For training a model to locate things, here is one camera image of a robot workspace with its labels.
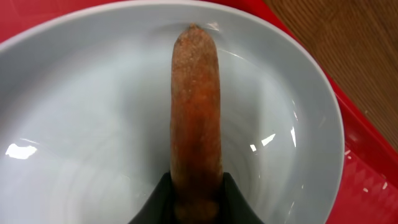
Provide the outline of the orange carrot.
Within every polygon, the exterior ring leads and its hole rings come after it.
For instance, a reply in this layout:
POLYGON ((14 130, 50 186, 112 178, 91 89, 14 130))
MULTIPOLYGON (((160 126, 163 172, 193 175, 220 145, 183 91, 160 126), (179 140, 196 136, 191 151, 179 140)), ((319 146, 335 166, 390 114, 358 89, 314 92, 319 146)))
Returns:
POLYGON ((209 33, 190 24, 172 54, 170 173, 180 223, 216 223, 223 181, 220 73, 209 33))

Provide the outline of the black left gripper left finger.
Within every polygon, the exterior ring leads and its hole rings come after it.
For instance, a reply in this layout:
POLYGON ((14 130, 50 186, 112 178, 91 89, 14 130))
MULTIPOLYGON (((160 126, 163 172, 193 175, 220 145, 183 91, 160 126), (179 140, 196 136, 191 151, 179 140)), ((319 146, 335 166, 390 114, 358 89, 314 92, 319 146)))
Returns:
POLYGON ((173 224, 174 190, 169 172, 156 185, 147 202, 128 224, 173 224))

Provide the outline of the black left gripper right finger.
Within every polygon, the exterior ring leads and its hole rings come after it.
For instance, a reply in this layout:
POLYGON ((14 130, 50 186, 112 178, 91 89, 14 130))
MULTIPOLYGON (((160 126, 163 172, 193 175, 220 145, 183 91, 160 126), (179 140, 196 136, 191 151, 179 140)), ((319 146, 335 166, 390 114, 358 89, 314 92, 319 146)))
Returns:
POLYGON ((223 173, 220 192, 221 224, 263 224, 249 206, 230 173, 223 173))

